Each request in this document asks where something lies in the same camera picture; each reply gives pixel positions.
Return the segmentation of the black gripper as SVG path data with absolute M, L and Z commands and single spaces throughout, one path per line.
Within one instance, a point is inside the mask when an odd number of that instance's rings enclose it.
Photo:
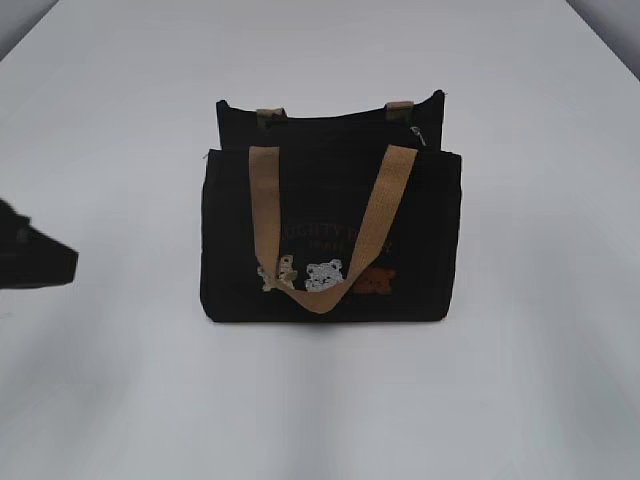
M 1 200 L 1 289 L 39 289 L 71 284 L 79 254 L 45 235 Z

